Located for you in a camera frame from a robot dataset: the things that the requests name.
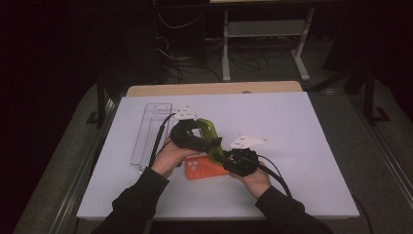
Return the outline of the black metal stand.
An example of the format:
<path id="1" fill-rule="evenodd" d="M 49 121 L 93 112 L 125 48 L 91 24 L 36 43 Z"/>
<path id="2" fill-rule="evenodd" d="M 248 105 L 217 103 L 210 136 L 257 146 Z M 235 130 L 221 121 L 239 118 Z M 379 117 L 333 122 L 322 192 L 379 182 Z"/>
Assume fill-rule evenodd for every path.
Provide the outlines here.
<path id="1" fill-rule="evenodd" d="M 366 68 L 364 83 L 363 114 L 371 126 L 380 122 L 390 122 L 391 119 L 382 107 L 374 105 L 375 78 L 370 67 Z"/>
<path id="2" fill-rule="evenodd" d="M 87 124 L 96 124 L 99 129 L 102 127 L 105 120 L 105 90 L 101 77 L 96 80 L 96 104 L 97 111 L 91 112 Z"/>

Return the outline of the clear plastic tray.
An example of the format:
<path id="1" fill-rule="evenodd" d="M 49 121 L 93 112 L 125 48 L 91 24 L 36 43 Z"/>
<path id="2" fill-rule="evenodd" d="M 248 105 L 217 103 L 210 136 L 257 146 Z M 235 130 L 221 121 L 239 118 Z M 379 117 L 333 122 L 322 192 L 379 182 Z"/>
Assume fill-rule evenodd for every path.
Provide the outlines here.
<path id="1" fill-rule="evenodd" d="M 131 164 L 140 174 L 162 148 L 162 142 L 169 134 L 171 113 L 171 103 L 148 103 L 145 106 L 131 156 Z"/>

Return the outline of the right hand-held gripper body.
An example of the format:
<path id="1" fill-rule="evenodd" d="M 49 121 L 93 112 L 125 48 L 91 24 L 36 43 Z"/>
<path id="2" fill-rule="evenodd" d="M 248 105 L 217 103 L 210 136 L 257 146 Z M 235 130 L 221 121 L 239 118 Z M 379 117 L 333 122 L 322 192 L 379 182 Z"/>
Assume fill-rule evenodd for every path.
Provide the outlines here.
<path id="1" fill-rule="evenodd" d="M 258 155 L 252 147 L 267 144 L 266 138 L 239 135 L 230 143 L 230 150 L 225 152 L 223 158 L 224 169 L 237 176 L 253 174 L 260 163 Z"/>

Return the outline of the white table cover board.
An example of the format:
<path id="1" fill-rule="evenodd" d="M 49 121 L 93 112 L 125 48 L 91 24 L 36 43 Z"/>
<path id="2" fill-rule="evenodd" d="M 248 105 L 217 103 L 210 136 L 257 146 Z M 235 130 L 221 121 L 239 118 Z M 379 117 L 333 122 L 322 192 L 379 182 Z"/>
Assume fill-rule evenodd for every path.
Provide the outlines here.
<path id="1" fill-rule="evenodd" d="M 131 162 L 143 111 L 149 103 L 190 107 L 214 124 L 223 145 L 245 135 L 266 139 L 256 152 L 282 173 L 294 199 L 310 215 L 356 217 L 358 211 L 333 157 L 316 112 L 304 92 L 125 97 L 115 115 L 77 213 L 101 219 L 139 172 Z M 256 219 L 261 213 L 244 186 L 228 175 L 189 180 L 174 170 L 157 206 L 157 220 Z"/>

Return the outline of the person's left hand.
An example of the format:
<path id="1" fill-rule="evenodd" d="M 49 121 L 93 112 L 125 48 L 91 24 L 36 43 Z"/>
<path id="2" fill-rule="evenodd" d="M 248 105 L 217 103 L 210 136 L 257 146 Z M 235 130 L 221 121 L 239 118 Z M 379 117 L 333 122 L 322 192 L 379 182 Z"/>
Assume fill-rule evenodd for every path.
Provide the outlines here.
<path id="1" fill-rule="evenodd" d="M 176 146 L 168 137 L 159 152 L 151 169 L 164 178 L 169 178 L 175 167 L 187 157 L 197 155 L 198 152 Z"/>

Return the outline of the green printed phone case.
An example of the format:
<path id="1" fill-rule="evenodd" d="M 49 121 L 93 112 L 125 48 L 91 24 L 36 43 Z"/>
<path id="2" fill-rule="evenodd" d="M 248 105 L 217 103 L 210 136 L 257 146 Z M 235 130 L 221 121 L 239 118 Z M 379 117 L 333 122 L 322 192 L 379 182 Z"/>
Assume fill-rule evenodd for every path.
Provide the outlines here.
<path id="1" fill-rule="evenodd" d="M 218 166 L 221 166 L 222 163 L 216 162 L 214 157 L 213 157 L 214 153 L 224 154 L 224 151 L 223 151 L 221 145 L 217 146 L 217 147 L 210 147 L 209 143 L 208 143 L 212 138 L 220 137 L 217 134 L 213 123 L 211 121 L 209 121 L 207 119 L 203 119 L 203 118 L 199 118 L 196 121 L 199 125 L 199 131 L 200 131 L 201 137 L 207 141 L 208 149 L 207 149 L 207 152 L 206 152 L 206 156 L 208 157 L 208 159 L 211 163 L 213 163 L 215 165 L 218 165 Z"/>

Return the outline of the wooden table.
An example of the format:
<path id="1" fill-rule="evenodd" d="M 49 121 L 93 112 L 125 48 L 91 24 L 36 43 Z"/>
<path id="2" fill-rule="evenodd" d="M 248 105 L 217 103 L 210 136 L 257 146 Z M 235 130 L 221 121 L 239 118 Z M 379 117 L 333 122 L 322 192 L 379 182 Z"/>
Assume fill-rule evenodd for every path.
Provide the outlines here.
<path id="1" fill-rule="evenodd" d="M 301 85 L 296 81 L 173 84 L 132 86 L 127 91 L 127 97 L 285 93 L 302 91 Z"/>

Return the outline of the metal rail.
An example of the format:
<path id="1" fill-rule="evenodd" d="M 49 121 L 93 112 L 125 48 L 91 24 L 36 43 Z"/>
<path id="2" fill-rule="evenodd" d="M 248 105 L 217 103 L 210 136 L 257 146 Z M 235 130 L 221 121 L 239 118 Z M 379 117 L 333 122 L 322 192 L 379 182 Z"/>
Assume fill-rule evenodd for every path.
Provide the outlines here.
<path id="1" fill-rule="evenodd" d="M 361 102 L 356 97 L 349 97 L 357 116 L 361 119 L 367 131 L 372 136 L 374 142 L 378 146 L 381 154 L 384 157 L 385 164 L 390 171 L 395 183 L 404 196 L 407 204 L 413 210 L 413 183 L 408 178 L 407 174 L 395 158 L 389 145 L 385 142 L 384 136 L 379 132 L 375 122 L 371 123 L 363 114 Z"/>
<path id="2" fill-rule="evenodd" d="M 74 234 L 77 212 L 87 189 L 95 160 L 107 137 L 119 101 L 85 98 L 79 104 L 51 161 L 56 188 L 62 192 L 48 234 Z"/>

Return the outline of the person's right hand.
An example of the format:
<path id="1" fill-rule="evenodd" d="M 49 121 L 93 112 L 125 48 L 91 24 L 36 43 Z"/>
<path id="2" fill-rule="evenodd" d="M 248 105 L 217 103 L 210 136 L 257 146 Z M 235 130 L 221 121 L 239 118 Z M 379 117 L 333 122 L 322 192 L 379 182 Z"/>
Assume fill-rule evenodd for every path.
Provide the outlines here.
<path id="1" fill-rule="evenodd" d="M 246 190 L 256 199 L 259 199 L 264 192 L 272 186 L 268 174 L 261 169 L 257 169 L 251 175 L 240 176 L 230 173 L 230 176 L 239 180 Z"/>

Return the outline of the orange phone case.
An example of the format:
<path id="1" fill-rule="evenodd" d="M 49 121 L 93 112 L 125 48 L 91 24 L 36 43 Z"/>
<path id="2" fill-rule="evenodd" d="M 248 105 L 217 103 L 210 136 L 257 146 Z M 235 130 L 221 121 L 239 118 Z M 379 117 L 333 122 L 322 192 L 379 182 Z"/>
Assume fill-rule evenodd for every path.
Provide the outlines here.
<path id="1" fill-rule="evenodd" d="M 185 160 L 185 175 L 190 180 L 227 174 L 228 172 L 223 167 L 210 162 L 207 156 L 191 157 Z"/>

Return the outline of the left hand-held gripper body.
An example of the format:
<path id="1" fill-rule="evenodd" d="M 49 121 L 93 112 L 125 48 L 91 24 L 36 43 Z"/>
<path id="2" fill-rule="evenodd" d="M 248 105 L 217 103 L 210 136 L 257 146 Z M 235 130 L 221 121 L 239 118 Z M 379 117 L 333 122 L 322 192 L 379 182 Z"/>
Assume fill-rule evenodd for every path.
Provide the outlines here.
<path id="1" fill-rule="evenodd" d="M 207 153 L 207 141 L 200 136 L 195 136 L 193 131 L 196 129 L 190 127 L 190 121 L 197 120 L 197 114 L 192 109 L 189 107 L 179 109 L 172 115 L 172 119 L 176 124 L 172 127 L 169 136 L 176 146 Z"/>

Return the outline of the white metal desk frame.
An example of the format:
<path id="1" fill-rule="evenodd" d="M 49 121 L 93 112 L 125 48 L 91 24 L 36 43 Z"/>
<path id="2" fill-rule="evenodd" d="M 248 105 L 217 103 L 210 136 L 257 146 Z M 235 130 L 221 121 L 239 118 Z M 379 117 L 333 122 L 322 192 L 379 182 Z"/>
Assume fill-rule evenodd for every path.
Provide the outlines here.
<path id="1" fill-rule="evenodd" d="M 292 58 L 303 81 L 310 80 L 305 64 L 301 58 L 304 45 L 312 24 L 315 8 L 310 8 L 304 19 L 278 19 L 278 20 L 250 20 L 230 21 L 229 12 L 224 12 L 223 21 L 223 55 L 222 55 L 222 79 L 230 82 L 230 65 L 228 56 L 228 44 L 230 38 L 245 37 L 286 37 L 298 36 L 298 45 L 291 50 Z"/>

